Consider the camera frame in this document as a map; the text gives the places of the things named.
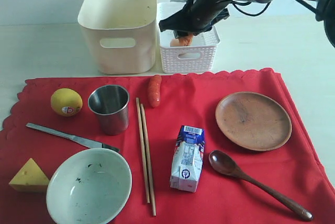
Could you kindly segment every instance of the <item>red tablecloth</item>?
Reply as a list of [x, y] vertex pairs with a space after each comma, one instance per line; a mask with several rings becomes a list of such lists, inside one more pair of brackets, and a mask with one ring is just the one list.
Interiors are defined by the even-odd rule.
[[[32, 122], [78, 136], [95, 139], [121, 149], [128, 161], [133, 187], [130, 198], [113, 223], [264, 223], [290, 224], [300, 220], [270, 195], [244, 181], [223, 177], [209, 165], [208, 154], [219, 149], [260, 182], [278, 190], [309, 209], [312, 223], [335, 223], [335, 191], [312, 146], [289, 92], [272, 69], [175, 74], [163, 76], [161, 105], [148, 106], [148, 77], [49, 78], [27, 80], [18, 94], [19, 102], [4, 121], [0, 132], [0, 223], [53, 223], [46, 209], [45, 194], [19, 193], [8, 186], [21, 166], [33, 158], [50, 178], [71, 155], [84, 150], [67, 139], [25, 127]], [[130, 93], [130, 125], [126, 132], [105, 136], [87, 107], [89, 94], [105, 84], [120, 84]], [[78, 91], [82, 111], [71, 118], [56, 115], [50, 96], [61, 87]], [[289, 113], [292, 136], [283, 147], [269, 152], [252, 152], [229, 141], [215, 121], [215, 108], [226, 95], [253, 91], [267, 95]], [[145, 203], [141, 151], [135, 97], [146, 106], [151, 160], [157, 201], [157, 216]], [[203, 171], [196, 193], [169, 187], [175, 139], [181, 125], [205, 129]]]

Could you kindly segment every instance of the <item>wooden plate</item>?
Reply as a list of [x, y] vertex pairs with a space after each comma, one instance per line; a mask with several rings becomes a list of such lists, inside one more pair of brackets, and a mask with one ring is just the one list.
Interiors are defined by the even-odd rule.
[[216, 107], [216, 122], [232, 142], [255, 151], [283, 146], [291, 136], [292, 123], [285, 109], [273, 99], [253, 92], [237, 92]]

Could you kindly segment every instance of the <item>white bowl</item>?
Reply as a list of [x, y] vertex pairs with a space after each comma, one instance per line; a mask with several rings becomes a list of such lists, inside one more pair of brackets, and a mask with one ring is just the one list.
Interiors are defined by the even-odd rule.
[[131, 171], [117, 152], [81, 151], [65, 160], [47, 189], [47, 209], [58, 224], [103, 224], [114, 219], [131, 191]]

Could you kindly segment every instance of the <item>stainless steel cup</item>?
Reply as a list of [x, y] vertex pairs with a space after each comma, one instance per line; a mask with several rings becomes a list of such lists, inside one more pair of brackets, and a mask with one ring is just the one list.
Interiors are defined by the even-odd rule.
[[88, 107], [107, 135], [117, 135], [128, 128], [128, 103], [129, 93], [120, 85], [101, 86], [88, 98]]

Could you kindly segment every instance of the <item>tabletop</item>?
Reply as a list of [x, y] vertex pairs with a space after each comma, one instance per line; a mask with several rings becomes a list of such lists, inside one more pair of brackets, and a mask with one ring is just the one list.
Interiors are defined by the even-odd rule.
[[[323, 23], [313, 15], [230, 17], [216, 28], [221, 42], [211, 71], [270, 67], [281, 73], [334, 186], [335, 49]], [[157, 49], [154, 67], [136, 75], [164, 74]], [[78, 24], [0, 27], [0, 121], [26, 79], [101, 75]]]

